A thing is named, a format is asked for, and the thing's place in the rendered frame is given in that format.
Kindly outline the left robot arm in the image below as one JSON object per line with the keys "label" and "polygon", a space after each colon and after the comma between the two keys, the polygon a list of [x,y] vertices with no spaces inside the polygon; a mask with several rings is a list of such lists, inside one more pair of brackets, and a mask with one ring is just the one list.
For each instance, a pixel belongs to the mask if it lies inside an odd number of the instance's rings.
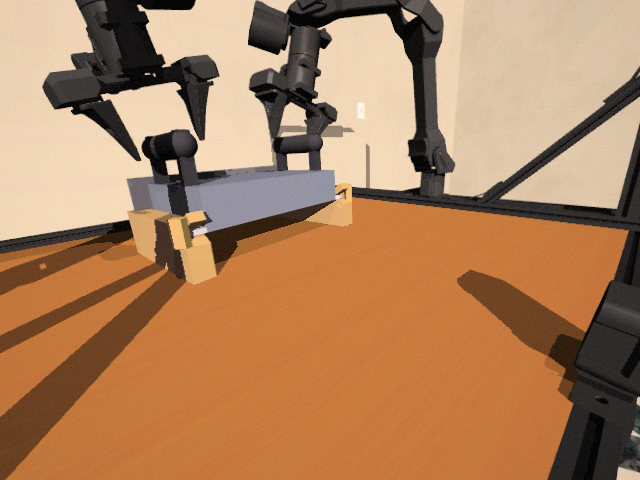
{"label": "left robot arm", "polygon": [[[75,0],[81,8],[87,4],[102,0]],[[191,10],[196,0],[128,0],[141,5],[147,10]],[[71,54],[71,61],[76,69],[89,68],[95,76],[110,74],[107,65],[100,54],[100,51],[93,38],[88,38],[92,44],[93,52],[82,52]]]}

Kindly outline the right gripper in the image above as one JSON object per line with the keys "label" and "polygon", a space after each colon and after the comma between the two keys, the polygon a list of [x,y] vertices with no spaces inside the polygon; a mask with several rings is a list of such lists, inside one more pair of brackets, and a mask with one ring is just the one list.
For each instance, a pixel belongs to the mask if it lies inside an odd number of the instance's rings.
{"label": "right gripper", "polygon": [[317,66],[317,61],[308,55],[292,54],[282,67],[286,76],[272,68],[252,74],[249,90],[256,93],[255,97],[265,108],[272,139],[277,138],[287,100],[306,110],[306,134],[319,132],[321,135],[328,124],[337,121],[338,111],[333,106],[326,102],[311,102],[318,98],[314,87],[316,77],[321,76],[321,70]]}

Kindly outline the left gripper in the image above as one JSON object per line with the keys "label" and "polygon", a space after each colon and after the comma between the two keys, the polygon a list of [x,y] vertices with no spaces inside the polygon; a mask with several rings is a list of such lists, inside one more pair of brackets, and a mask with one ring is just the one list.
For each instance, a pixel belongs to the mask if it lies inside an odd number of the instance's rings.
{"label": "left gripper", "polygon": [[95,76],[89,68],[50,72],[42,89],[54,110],[72,107],[73,115],[83,114],[96,122],[136,161],[141,161],[112,101],[103,100],[101,95],[176,82],[195,133],[200,141],[205,140],[208,92],[209,86],[214,85],[208,80],[220,76],[213,59],[208,54],[187,56],[162,67],[166,62],[162,54],[156,53],[147,31],[146,12],[139,11],[132,1],[97,1],[83,6],[80,12],[110,74]]}

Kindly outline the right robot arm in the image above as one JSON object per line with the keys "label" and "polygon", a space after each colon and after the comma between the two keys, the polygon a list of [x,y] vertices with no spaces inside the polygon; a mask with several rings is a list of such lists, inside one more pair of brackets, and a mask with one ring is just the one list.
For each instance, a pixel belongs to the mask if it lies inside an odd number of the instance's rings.
{"label": "right robot arm", "polygon": [[[402,8],[417,16],[408,22]],[[305,54],[318,64],[320,48],[326,49],[332,41],[326,28],[318,28],[341,18],[377,14],[390,18],[412,63],[416,132],[408,140],[408,157],[415,172],[422,172],[420,194],[415,196],[446,197],[445,173],[452,173],[456,164],[438,128],[436,56],[444,20],[430,0],[295,0],[287,12],[256,0],[248,45],[279,55],[291,36],[288,57]],[[436,170],[423,170],[432,167]]]}

